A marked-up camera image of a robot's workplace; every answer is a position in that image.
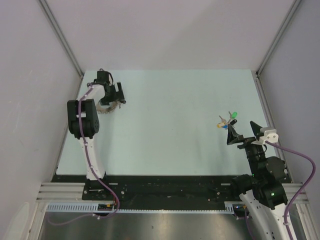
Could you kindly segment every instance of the green toy piece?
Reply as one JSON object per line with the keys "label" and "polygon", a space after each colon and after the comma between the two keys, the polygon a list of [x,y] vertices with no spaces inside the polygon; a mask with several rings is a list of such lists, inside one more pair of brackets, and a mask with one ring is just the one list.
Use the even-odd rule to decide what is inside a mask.
{"label": "green toy piece", "polygon": [[236,111],[234,111],[231,115],[231,118],[235,119],[237,117],[238,113]]}

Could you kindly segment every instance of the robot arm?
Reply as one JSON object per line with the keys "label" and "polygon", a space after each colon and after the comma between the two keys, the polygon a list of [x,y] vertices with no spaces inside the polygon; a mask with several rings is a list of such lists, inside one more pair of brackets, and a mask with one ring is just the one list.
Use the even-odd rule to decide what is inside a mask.
{"label": "robot arm", "polygon": [[97,72],[97,79],[88,83],[88,90],[84,96],[67,102],[69,131],[78,139],[83,150],[86,163],[86,178],[88,180],[96,180],[97,177],[103,179],[106,174],[98,155],[97,139],[95,137],[100,128],[96,104],[109,105],[111,102],[116,101],[125,104],[121,83],[117,82],[117,86],[118,91],[114,86],[112,75],[100,69]]}
{"label": "robot arm", "polygon": [[238,144],[245,149],[252,175],[244,174],[234,178],[231,186],[235,195],[239,196],[248,208],[254,224],[263,240],[290,240],[287,226],[294,240],[297,239],[291,224],[284,222],[284,213],[288,199],[281,181],[288,177],[285,173],[285,162],[280,158],[266,157],[262,145],[265,141],[278,142],[277,131],[262,128],[250,122],[254,137],[244,138],[234,127],[228,125],[227,145]]}

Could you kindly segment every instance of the white bracket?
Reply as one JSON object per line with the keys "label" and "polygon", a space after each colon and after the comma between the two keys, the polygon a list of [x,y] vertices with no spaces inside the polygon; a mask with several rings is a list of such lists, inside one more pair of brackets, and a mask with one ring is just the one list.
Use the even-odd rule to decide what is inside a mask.
{"label": "white bracket", "polygon": [[265,145],[266,141],[275,144],[279,140],[277,130],[272,127],[261,128],[260,132],[263,133],[263,136],[260,136],[259,140],[254,141],[252,144]]}
{"label": "white bracket", "polygon": [[[284,222],[284,213],[286,205],[284,203],[277,205],[274,210],[262,205],[255,199],[252,190],[246,194],[240,194],[240,199],[248,208],[250,215],[254,221],[256,229],[260,233],[259,239],[263,240],[290,240],[287,228]],[[288,224],[293,239],[297,240],[296,233],[291,224],[290,215],[288,216]]]}

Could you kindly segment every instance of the white table surface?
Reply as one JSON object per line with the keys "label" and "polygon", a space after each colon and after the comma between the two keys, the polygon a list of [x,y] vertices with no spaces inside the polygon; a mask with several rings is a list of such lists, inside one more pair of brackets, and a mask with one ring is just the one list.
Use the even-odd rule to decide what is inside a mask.
{"label": "white table surface", "polygon": [[[127,104],[99,114],[98,150],[109,175],[241,175],[244,150],[227,146],[219,115],[238,112],[235,129],[253,136],[266,120],[250,70],[113,70]],[[86,71],[79,97],[97,71]],[[271,147],[267,156],[275,156]],[[56,173],[85,175],[80,144],[68,132]]]}

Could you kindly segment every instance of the white wall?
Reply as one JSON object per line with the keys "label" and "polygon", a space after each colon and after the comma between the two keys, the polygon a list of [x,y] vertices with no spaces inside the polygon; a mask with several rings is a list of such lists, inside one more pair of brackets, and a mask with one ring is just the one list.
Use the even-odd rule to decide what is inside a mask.
{"label": "white wall", "polygon": [[84,70],[256,70],[292,2],[48,0]]}
{"label": "white wall", "polygon": [[[297,15],[264,69],[261,81],[283,146],[313,158],[320,167],[320,1],[302,1]],[[285,154],[296,182],[305,182],[311,165]],[[320,174],[306,192],[320,223]]]}
{"label": "white wall", "polygon": [[0,7],[0,239],[48,181],[80,82],[35,0]]}

